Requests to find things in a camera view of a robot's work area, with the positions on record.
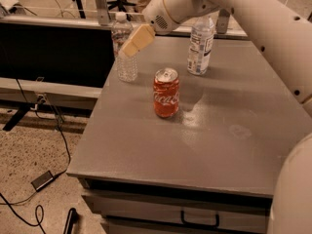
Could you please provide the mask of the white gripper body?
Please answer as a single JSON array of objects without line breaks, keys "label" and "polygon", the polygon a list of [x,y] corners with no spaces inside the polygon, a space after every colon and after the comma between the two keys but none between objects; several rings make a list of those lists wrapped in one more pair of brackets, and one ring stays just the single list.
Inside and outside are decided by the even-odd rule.
[{"label": "white gripper body", "polygon": [[151,0],[143,16],[159,35],[167,35],[194,17],[193,0]]}]

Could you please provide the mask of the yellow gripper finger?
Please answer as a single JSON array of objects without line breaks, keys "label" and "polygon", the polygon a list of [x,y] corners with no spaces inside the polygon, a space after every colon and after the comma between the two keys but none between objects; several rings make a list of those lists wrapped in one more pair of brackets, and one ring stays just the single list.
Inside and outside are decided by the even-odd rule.
[{"label": "yellow gripper finger", "polygon": [[139,51],[150,45],[155,39],[155,31],[148,23],[136,27],[129,38],[122,45],[118,56],[121,58],[130,58]]}]

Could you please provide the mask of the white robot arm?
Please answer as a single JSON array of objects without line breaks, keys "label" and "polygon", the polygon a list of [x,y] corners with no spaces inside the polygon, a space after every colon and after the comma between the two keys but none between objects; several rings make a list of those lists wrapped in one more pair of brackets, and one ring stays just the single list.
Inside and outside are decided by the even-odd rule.
[{"label": "white robot arm", "polygon": [[[247,33],[299,105],[312,110],[312,23],[277,0],[152,0],[119,54],[131,57],[186,20],[226,10]],[[277,180],[267,234],[312,234],[312,135],[286,158]]]}]

